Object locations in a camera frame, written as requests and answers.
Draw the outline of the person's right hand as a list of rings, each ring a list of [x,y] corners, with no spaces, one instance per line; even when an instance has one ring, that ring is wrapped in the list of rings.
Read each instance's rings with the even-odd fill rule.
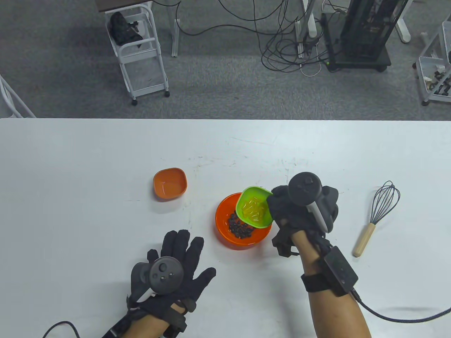
[[[272,219],[280,229],[272,240],[279,256],[295,255],[291,251],[294,246],[291,236],[299,231],[306,232],[309,242],[318,247],[320,256],[325,256],[331,251],[332,245],[326,239],[325,232],[320,229],[312,213],[306,207],[295,205],[290,200],[287,185],[273,188],[272,195],[266,201]]]

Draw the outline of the person's left hand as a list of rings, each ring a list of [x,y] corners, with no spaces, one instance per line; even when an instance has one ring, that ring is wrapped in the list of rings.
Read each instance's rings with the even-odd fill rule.
[[[186,315],[196,309],[204,289],[216,276],[216,269],[209,267],[194,277],[204,239],[190,239],[188,230],[172,230],[163,239],[161,251],[148,251],[149,263],[162,257],[178,260],[184,270],[180,287],[168,295],[156,295],[137,303],[127,301],[129,325],[123,337],[171,337],[175,338],[187,328]]]

